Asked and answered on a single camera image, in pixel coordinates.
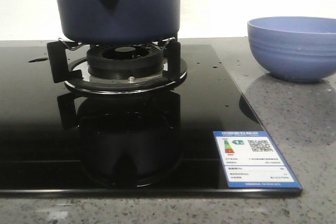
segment blue bowl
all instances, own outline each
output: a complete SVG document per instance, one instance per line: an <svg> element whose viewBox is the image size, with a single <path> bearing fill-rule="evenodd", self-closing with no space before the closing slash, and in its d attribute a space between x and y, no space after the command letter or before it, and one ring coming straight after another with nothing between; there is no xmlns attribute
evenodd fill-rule
<svg viewBox="0 0 336 224"><path fill-rule="evenodd" d="M336 19L265 17L247 28L253 56L273 76L317 82L336 73Z"/></svg>

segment gray speckled countertop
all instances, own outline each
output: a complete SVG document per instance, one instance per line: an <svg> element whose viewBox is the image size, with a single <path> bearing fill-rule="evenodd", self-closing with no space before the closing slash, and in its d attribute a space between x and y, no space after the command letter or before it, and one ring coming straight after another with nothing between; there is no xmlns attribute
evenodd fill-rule
<svg viewBox="0 0 336 224"><path fill-rule="evenodd" d="M211 44L303 185L289 199L0 199L0 223L336 223L336 75L295 84L265 73L247 38ZM33 41L33 44L45 41ZM0 41L0 46L22 45Z"/></svg>

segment black glass cooktop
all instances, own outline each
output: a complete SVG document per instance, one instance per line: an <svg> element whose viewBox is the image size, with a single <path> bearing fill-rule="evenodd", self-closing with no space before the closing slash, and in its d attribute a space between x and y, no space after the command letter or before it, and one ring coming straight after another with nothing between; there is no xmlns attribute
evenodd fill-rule
<svg viewBox="0 0 336 224"><path fill-rule="evenodd" d="M69 61L87 47L67 52ZM277 197L230 188L214 131L262 131L209 45L184 45L172 91L84 98L52 81L47 49L0 49L0 195Z"/></svg>

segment energy label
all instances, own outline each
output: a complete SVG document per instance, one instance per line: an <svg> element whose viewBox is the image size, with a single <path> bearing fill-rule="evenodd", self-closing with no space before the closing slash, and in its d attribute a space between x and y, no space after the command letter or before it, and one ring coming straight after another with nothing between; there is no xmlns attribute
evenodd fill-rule
<svg viewBox="0 0 336 224"><path fill-rule="evenodd" d="M265 131L215 131L229 187L300 187Z"/></svg>

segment colored energy rating bars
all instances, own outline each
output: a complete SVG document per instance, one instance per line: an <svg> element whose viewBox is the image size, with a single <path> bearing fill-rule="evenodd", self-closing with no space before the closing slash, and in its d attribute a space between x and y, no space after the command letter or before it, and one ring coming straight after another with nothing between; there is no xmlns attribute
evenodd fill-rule
<svg viewBox="0 0 336 224"><path fill-rule="evenodd" d="M234 153L231 145L229 144L228 141L224 141L224 144L225 144L225 153Z"/></svg>

